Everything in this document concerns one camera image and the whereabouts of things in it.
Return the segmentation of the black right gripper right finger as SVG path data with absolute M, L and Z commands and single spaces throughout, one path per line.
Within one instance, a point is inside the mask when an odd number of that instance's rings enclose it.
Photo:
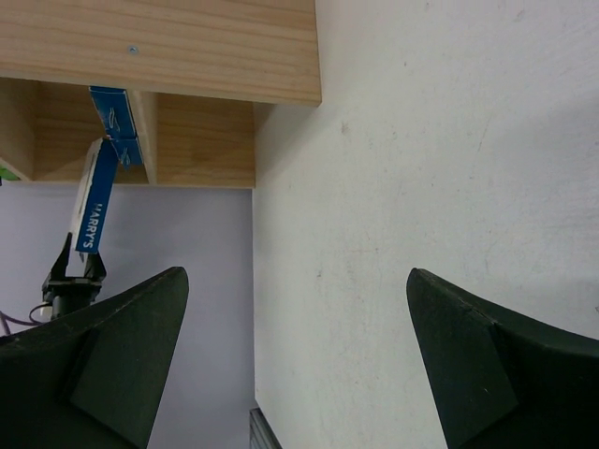
M 597 340 L 420 268 L 406 295 L 448 447 L 597 447 Z

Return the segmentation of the grey blue razor pack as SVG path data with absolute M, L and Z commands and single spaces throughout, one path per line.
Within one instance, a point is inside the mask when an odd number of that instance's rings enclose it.
M 80 178 L 69 232 L 71 249 L 83 258 L 99 252 L 110 195 L 119 159 L 111 142 L 99 138 L 92 142 Z
M 89 93 L 119 162 L 125 168 L 142 166 L 139 135 L 126 90 L 90 86 Z

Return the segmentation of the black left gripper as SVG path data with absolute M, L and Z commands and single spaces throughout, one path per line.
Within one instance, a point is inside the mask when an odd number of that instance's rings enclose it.
M 106 267 L 100 253 L 89 253 L 83 277 L 67 277 L 71 250 L 71 234 L 66 240 L 42 286 L 43 302 L 51 306 L 51 319 L 91 306 L 106 278 Z

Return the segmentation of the black green razor box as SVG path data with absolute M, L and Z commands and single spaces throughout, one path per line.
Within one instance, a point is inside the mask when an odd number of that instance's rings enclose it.
M 15 174 L 9 167 L 6 167 L 4 163 L 1 163 L 0 179 L 1 181 L 19 181 L 21 178 L 18 174 Z

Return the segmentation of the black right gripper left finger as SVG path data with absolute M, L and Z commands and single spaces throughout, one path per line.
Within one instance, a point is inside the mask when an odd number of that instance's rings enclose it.
M 147 447 L 189 295 L 169 268 L 1 339 L 4 448 Z

